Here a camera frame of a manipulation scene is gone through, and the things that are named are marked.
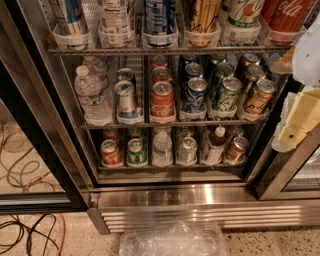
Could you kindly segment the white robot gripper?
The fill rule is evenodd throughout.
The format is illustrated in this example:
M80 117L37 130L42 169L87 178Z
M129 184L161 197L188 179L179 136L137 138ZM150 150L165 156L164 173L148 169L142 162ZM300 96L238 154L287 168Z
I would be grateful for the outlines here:
M320 123L320 14L295 47L272 63L270 71L280 75L293 71L296 81L314 86L294 96L278 136L282 144L295 148Z

